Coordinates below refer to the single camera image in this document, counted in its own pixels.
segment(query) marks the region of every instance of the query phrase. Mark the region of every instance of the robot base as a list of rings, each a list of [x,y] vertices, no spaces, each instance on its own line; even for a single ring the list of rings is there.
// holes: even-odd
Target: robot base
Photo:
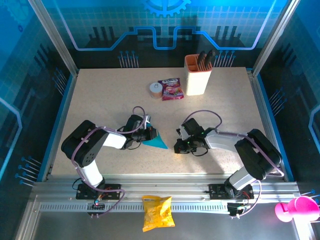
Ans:
[[[226,186],[224,184],[209,184],[209,191],[206,191],[210,195],[210,200],[229,200],[229,199],[238,199],[238,200],[247,200],[248,197],[244,194],[246,193],[250,199],[254,199],[254,191],[250,184],[245,186],[238,192],[235,192],[235,197],[231,197],[226,191]]]
[[[120,184],[105,184],[104,189],[106,190],[114,190],[114,189],[121,189]],[[79,184],[76,196],[75,198],[77,200],[96,200],[99,196],[99,193],[97,191],[92,190],[89,186],[86,184]],[[102,200],[119,200],[120,199],[120,192],[106,192],[105,196],[102,198]]]

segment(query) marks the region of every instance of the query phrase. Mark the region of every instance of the blue trim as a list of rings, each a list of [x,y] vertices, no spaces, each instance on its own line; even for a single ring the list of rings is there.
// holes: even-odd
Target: blue trim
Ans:
[[[0,181],[5,173],[5,170],[8,166],[8,163],[9,163],[9,160],[11,158],[11,155],[14,151],[14,148],[17,144],[17,141],[18,141],[18,138],[20,136],[20,133],[22,131],[22,121],[21,121],[21,116],[20,116],[20,112],[18,109],[16,109],[16,107],[14,107],[13,105],[10,105],[9,103],[7,103],[2,97],[0,97],[0,104],[3,104],[4,107],[6,107],[10,112],[12,112],[15,116],[16,116],[16,120],[18,122],[18,130],[16,131],[15,133],[15,136],[14,136],[14,139],[11,143],[11,146],[9,148],[9,151],[7,152],[6,156],[5,156],[5,159],[3,161],[3,164],[0,168]]]
[[[174,50],[177,47],[177,39],[178,39],[178,30],[180,29],[187,29],[187,30],[192,30],[192,34],[197,34],[197,35],[203,35],[217,50],[244,50],[244,51],[250,51],[256,48],[258,41],[262,35],[262,32],[265,29],[265,26],[267,24],[267,21],[269,20],[269,17],[275,7],[275,4],[277,2],[277,0],[274,0],[262,25],[261,28],[259,30],[259,32],[257,33],[257,36],[254,40],[254,43],[251,47],[222,47],[219,46],[210,36],[206,31],[197,31],[196,26],[176,26],[173,30],[173,44],[172,46],[157,46],[157,33],[156,33],[156,29],[153,26],[134,26],[133,27],[133,31],[129,31],[129,32],[125,32],[123,33],[116,41],[115,43],[111,46],[111,47],[97,47],[97,48],[80,48],[78,47],[72,33],[71,30],[68,27],[68,24],[63,16],[63,14],[61,13],[60,8],[58,7],[57,2],[54,0],[53,1],[56,7],[56,10],[62,20],[62,23],[66,29],[66,32],[68,33],[70,40],[74,46],[74,48],[78,51],[112,51],[116,48],[116,46],[118,46],[119,43],[121,43],[121,41],[128,35],[138,35],[138,30],[151,30],[152,31],[152,40],[153,40],[153,47],[156,50]]]
[[[63,114],[63,112],[68,111],[68,109],[69,109],[69,105],[66,105],[66,101],[68,99],[68,96],[70,94],[71,95],[73,94],[74,81],[76,80],[76,78],[74,78],[74,79],[73,78],[74,78],[73,75],[70,74],[70,77],[69,77],[68,82],[67,82],[66,87],[65,87],[64,95],[62,97],[62,101],[61,101],[58,113],[57,113],[56,118],[55,118],[55,122],[54,122],[54,125],[53,125],[51,136],[50,136],[48,145],[47,145],[45,153],[44,153],[44,157],[43,157],[43,161],[42,161],[42,164],[41,164],[41,168],[40,168],[37,180],[36,180],[37,182],[41,182],[43,176],[46,174],[47,164],[49,162],[49,156],[50,156],[50,153],[52,151],[52,147],[54,145],[54,141],[55,141],[55,138],[56,138],[58,126],[59,126],[61,121],[65,121],[65,119],[62,119],[62,114]]]
[[[320,153],[320,143],[319,143],[319,139],[315,133],[314,128],[312,127],[312,123],[314,122],[314,118],[317,112],[320,111],[320,104],[318,106],[316,106],[315,108],[312,109],[311,114],[310,114],[310,119],[309,119],[309,124],[308,124],[308,128],[309,131],[311,133],[311,136],[313,138],[314,144],[316,146],[316,148],[318,149],[319,153]]]
[[[275,138],[276,138],[276,141],[278,143],[280,153],[282,155],[282,161],[283,161],[283,164],[284,164],[284,168],[285,168],[288,180],[290,182],[294,182],[295,179],[294,179],[294,176],[292,174],[292,171],[291,171],[291,168],[290,168],[290,165],[289,165],[289,161],[288,161],[288,158],[287,158],[285,147],[284,147],[284,145],[282,143],[282,140],[281,140],[281,137],[280,137],[280,133],[279,133],[279,130],[278,130],[278,127],[277,127],[277,124],[276,124],[275,117],[272,114],[272,109],[271,109],[270,103],[268,101],[267,92],[266,92],[265,86],[264,86],[264,84],[262,82],[260,74],[258,74],[257,79],[258,79],[259,85],[261,87],[261,92],[262,92],[263,99],[264,99],[264,102],[265,102],[265,105],[266,105],[266,108],[267,108],[267,111],[268,111],[268,114],[269,114],[269,117],[270,117],[270,120],[271,120],[271,124],[272,124],[273,130],[274,130]]]

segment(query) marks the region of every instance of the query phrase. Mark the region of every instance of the speckled countertop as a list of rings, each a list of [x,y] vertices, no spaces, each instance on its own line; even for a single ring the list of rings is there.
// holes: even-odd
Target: speckled countertop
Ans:
[[[211,149],[203,157],[175,154],[176,129],[192,112],[208,109],[223,119],[220,130],[246,133],[263,130],[262,121],[244,67],[214,68],[204,95],[162,101],[148,92],[150,83],[180,78],[185,86],[183,68],[81,69],[62,132],[63,140],[84,120],[97,126],[117,129],[126,124],[132,108],[142,106],[151,116],[169,149],[141,145],[136,150],[103,147],[96,162],[102,174],[234,173],[241,166],[236,153]],[[218,118],[210,113],[194,115],[203,126],[214,127]],[[70,160],[58,149],[52,175],[75,175]]]

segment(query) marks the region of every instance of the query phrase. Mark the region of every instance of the yellow chip bag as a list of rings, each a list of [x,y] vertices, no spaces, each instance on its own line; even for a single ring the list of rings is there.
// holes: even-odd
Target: yellow chip bag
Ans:
[[[143,196],[144,225],[143,232],[155,229],[174,227],[175,222],[171,215],[172,196]]]

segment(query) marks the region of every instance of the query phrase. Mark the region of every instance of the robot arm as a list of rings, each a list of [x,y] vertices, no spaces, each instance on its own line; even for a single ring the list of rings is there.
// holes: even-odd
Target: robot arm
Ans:
[[[250,184],[256,180],[265,179],[282,159],[278,150],[258,129],[251,130],[247,135],[215,128],[204,130],[194,118],[190,118],[176,131],[181,137],[174,145],[176,154],[194,154],[198,148],[219,148],[239,154],[244,166],[224,183],[224,193],[228,199],[234,199],[244,189],[250,190]]]
[[[105,189],[105,179],[99,172],[96,164],[96,156],[102,147],[113,147],[120,150],[128,149],[133,142],[143,142],[154,139],[157,136],[157,130],[152,126],[147,126],[150,122],[150,116],[146,116],[143,126],[137,131],[128,133],[136,129],[143,118],[139,115],[131,115],[123,131],[112,132],[105,129],[95,131],[87,141],[76,152],[74,161],[86,183],[98,189]],[[69,159],[76,150],[80,142],[97,126],[85,120],[81,123],[62,143],[61,150]]]

